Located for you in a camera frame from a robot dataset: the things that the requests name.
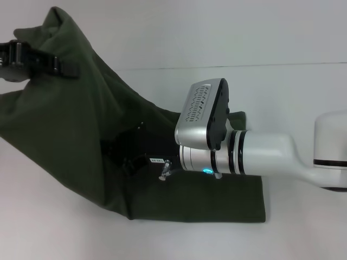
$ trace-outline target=dark green bag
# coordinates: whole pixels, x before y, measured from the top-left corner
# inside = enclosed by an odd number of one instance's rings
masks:
[[[42,26],[14,34],[80,65],[78,80],[37,74],[24,90],[0,95],[0,136],[65,187],[129,219],[265,221],[260,177],[224,174],[216,180],[182,171],[162,182],[146,167],[129,177],[102,155],[101,140],[113,140],[141,122],[154,134],[174,138],[179,114],[134,92],[63,10],[52,8]],[[245,122],[243,112],[230,115],[235,129],[244,129]]]

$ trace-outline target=white surface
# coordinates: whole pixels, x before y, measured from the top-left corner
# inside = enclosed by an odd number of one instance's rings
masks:
[[[17,0],[0,10],[0,40],[10,40],[13,28],[41,24],[54,3],[73,15],[112,68],[346,57],[345,1],[217,2]],[[212,23],[196,21],[216,13]],[[347,107],[346,70],[347,65],[317,65],[119,75],[142,96],[175,111],[192,83],[225,77],[230,109],[246,111],[253,129],[292,134],[303,161],[311,164],[314,119]],[[21,86],[1,81],[0,92]],[[274,178],[264,186],[270,202],[264,224],[129,221],[67,190],[1,140],[0,259],[345,259],[347,194]]]
[[[344,0],[12,0],[0,40],[53,5],[116,69],[347,61]]]

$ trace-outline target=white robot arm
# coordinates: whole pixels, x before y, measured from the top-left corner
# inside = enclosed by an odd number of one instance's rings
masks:
[[[347,191],[347,110],[321,115],[314,130],[314,161],[305,166],[293,138],[233,130],[227,122],[228,84],[193,84],[175,130],[184,170],[213,174],[287,176],[334,191]]]

